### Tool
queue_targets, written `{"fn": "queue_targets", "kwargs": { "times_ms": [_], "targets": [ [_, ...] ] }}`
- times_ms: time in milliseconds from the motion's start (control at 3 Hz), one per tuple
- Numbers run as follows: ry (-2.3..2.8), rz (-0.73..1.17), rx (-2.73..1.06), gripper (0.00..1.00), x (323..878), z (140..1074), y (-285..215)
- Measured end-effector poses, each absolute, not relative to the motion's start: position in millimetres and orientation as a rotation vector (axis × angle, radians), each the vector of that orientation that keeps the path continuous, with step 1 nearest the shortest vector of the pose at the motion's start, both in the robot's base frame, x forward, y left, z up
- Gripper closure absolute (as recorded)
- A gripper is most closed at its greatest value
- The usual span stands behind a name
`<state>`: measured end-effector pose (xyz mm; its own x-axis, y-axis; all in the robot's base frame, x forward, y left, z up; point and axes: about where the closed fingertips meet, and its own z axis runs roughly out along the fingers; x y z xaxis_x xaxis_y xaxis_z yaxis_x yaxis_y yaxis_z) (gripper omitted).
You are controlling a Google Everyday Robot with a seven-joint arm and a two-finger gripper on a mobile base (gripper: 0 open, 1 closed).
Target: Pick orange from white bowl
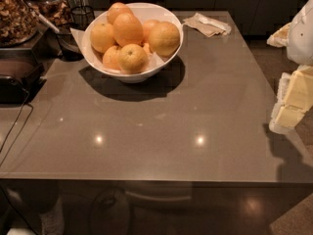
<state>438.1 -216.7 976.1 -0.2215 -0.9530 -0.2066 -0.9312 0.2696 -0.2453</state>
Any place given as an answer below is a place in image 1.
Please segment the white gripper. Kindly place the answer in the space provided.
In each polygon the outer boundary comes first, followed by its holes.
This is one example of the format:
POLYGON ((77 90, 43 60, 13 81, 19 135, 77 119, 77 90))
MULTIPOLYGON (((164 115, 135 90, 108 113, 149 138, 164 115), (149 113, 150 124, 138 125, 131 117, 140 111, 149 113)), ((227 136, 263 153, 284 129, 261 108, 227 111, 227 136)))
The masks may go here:
POLYGON ((292 74, 283 72, 269 128, 288 134, 313 107, 313 0, 308 0, 291 21, 287 54, 301 65, 292 74))

